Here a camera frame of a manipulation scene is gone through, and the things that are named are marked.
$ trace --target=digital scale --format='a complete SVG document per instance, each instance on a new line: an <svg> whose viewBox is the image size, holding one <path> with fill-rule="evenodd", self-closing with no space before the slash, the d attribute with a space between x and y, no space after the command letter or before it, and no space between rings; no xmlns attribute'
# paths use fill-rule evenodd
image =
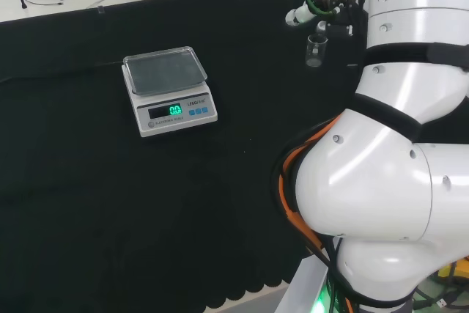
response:
<svg viewBox="0 0 469 313"><path fill-rule="evenodd" d="M218 119L207 74L191 47L127 56L122 72L142 137Z"/></svg>

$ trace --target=black table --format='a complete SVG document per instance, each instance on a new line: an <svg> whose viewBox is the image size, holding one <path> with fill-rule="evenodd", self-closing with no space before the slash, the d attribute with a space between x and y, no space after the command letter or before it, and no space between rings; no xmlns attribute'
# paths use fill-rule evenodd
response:
<svg viewBox="0 0 469 313"><path fill-rule="evenodd" d="M363 54L331 40L308 70L311 27L284 24L302 1L141 1L0 26L0 310L202 312L291 280L307 253L270 198L271 164L344 109ZM184 45L219 120L142 139L119 62ZM469 141L468 115L424 138Z"/></svg>

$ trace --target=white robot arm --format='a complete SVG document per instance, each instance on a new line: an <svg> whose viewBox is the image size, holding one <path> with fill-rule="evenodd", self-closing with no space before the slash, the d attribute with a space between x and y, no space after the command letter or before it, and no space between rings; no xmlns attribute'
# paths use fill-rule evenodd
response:
<svg viewBox="0 0 469 313"><path fill-rule="evenodd" d="M469 0L369 3L359 108L308 152L295 193L314 231L344 238L337 268L352 288L396 301L469 255L469 146L413 143L468 93Z"/></svg>

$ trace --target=scale display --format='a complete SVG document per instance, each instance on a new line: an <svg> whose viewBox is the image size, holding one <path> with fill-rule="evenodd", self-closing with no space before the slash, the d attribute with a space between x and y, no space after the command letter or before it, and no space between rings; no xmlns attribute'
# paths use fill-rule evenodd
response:
<svg viewBox="0 0 469 313"><path fill-rule="evenodd" d="M150 119L157 119L158 117L169 117L171 115L182 114L181 105L171 104L169 106L158 106L157 108L148 109Z"/></svg>

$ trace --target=small glass cup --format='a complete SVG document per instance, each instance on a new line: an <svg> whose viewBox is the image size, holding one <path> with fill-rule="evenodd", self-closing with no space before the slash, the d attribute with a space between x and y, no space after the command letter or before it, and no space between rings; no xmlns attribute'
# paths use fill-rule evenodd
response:
<svg viewBox="0 0 469 313"><path fill-rule="evenodd" d="M329 39L323 34L312 34L308 36L306 47L306 64L309 67L319 67L324 60L325 48Z"/></svg>

